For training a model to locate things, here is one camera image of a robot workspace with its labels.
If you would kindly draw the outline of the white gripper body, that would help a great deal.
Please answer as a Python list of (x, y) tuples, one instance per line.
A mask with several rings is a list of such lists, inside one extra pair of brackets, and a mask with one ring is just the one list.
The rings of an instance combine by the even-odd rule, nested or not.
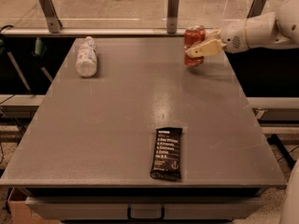
[(221, 28), (223, 50), (229, 53), (244, 52), (249, 49), (246, 39), (247, 20), (234, 21)]

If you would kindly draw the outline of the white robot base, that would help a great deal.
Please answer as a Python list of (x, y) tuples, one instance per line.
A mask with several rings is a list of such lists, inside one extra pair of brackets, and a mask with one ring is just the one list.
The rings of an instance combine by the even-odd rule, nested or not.
[(292, 168), (279, 224), (299, 224), (299, 160)]

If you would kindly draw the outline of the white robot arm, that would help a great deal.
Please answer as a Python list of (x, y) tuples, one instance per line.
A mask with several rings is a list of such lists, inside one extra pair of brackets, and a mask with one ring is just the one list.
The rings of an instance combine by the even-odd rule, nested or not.
[(204, 41), (190, 46), (186, 53), (198, 58), (257, 48), (299, 48), (299, 0), (285, 0), (277, 12), (234, 21), (207, 33)]

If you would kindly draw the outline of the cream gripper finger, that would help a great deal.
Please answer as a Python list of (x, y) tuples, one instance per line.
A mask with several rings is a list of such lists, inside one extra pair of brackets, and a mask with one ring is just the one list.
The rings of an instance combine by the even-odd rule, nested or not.
[(211, 32), (207, 32), (205, 35), (205, 40), (210, 40), (210, 39), (221, 39), (221, 29), (216, 29)]
[(205, 40), (201, 43), (196, 43), (187, 49), (187, 55), (191, 58), (213, 56), (220, 53), (226, 44), (220, 39)]

